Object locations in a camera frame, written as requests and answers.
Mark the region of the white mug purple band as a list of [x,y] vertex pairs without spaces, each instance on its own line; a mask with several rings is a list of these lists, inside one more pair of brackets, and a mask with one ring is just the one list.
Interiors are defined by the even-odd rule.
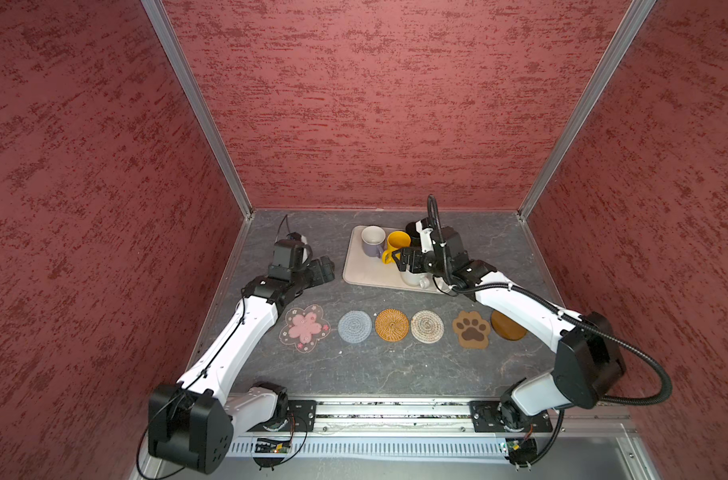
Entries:
[[387,234],[379,226],[367,226],[361,231],[362,250],[367,257],[380,260],[386,248]]

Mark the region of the pink flower coaster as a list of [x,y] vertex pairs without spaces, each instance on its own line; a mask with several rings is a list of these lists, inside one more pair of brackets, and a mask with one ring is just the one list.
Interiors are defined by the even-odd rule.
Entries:
[[283,345],[307,354],[331,333],[332,328],[325,319],[323,308],[312,304],[306,308],[292,307],[286,312],[279,340]]

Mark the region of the grey round coaster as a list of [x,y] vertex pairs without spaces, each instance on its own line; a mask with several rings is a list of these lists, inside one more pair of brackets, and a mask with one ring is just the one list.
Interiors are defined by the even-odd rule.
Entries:
[[340,338],[350,344],[359,344],[372,332],[371,317],[363,311],[349,311],[338,322]]

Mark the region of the brown woven rattan coaster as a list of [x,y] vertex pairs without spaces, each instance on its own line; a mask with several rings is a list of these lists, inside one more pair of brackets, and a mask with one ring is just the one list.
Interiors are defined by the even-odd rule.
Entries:
[[409,319],[401,311],[386,309],[381,311],[375,319],[377,335],[387,342],[399,342],[409,333]]

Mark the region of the beige woven spiral coaster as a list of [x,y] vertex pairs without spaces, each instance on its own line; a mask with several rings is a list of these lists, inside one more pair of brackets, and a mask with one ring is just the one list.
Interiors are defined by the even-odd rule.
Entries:
[[443,337],[444,324],[435,312],[419,311],[411,319],[411,333],[421,343],[434,344]]

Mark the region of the brown paw coaster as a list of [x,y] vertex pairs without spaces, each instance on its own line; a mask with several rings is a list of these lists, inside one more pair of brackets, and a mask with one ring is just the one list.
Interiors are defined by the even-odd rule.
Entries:
[[461,311],[451,322],[459,345],[464,349],[484,350],[489,345],[490,322],[477,311]]

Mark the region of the brown round wooden coaster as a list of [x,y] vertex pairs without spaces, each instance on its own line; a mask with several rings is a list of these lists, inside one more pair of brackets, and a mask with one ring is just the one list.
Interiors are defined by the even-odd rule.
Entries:
[[508,341],[522,340],[528,334],[527,329],[499,311],[492,312],[490,323],[495,333]]

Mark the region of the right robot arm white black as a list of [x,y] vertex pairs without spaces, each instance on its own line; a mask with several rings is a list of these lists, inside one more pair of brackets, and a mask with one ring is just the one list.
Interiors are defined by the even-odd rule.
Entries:
[[[521,287],[492,265],[470,259],[459,234],[450,227],[436,232],[422,219],[409,223],[406,232],[411,244],[395,252],[399,269],[443,281],[448,294],[465,295],[492,308],[554,352],[552,369],[519,381],[501,396],[498,418],[507,430],[523,430],[548,409],[591,409],[601,401],[650,406],[672,395],[673,383],[662,365],[617,338],[602,315],[568,310]],[[626,372],[624,351],[640,358],[658,375],[658,392],[638,398],[610,395]]]

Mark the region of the yellow mug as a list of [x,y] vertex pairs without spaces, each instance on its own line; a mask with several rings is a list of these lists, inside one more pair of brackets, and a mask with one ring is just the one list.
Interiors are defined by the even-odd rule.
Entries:
[[411,237],[404,231],[393,231],[386,239],[385,251],[382,254],[382,262],[384,264],[393,263],[392,255],[395,251],[411,246]]

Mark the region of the white mug centre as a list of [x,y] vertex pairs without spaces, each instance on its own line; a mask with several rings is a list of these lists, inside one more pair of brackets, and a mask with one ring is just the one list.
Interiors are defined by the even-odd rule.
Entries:
[[428,289],[432,285],[430,275],[426,273],[413,273],[410,271],[404,271],[400,273],[402,281],[411,287],[419,288],[422,290]]

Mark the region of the black mug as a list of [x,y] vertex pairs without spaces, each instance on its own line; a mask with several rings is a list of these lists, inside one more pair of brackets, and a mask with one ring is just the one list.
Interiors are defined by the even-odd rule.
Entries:
[[412,242],[420,242],[423,224],[421,221],[409,222],[405,227],[405,232],[410,236]]

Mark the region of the beige serving tray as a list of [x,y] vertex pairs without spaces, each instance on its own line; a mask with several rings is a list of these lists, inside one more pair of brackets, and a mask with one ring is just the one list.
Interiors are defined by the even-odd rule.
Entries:
[[395,264],[383,264],[381,260],[368,257],[363,250],[361,237],[365,228],[365,225],[359,225],[351,232],[343,268],[345,282],[358,286],[441,294],[428,275],[424,280],[412,285],[403,280]]

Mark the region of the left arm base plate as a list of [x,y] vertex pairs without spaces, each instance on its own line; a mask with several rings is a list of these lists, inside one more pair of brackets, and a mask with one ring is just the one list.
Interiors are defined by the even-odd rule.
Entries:
[[316,400],[289,399],[279,403],[279,432],[299,431],[302,433],[314,430],[318,402]]

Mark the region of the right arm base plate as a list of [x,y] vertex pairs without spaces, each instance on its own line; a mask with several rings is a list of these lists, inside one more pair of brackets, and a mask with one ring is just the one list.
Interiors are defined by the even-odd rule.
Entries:
[[546,433],[553,426],[548,413],[527,416],[509,401],[475,400],[468,403],[476,433]]

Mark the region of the aluminium mounting rail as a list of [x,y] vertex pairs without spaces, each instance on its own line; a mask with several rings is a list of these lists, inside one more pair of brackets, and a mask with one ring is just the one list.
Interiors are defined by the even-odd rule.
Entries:
[[[467,398],[452,397],[317,397],[294,399],[316,400],[318,402],[314,430],[305,432],[327,436],[452,436],[452,435],[497,435],[509,438],[533,434],[545,437],[546,433],[476,433],[470,418]],[[223,407],[224,421],[234,429],[234,439],[241,436],[288,437],[303,436],[302,432],[279,432],[280,412],[271,413],[261,420],[256,412],[246,413],[237,403],[240,399],[231,396]],[[556,430],[557,413],[548,410]]]

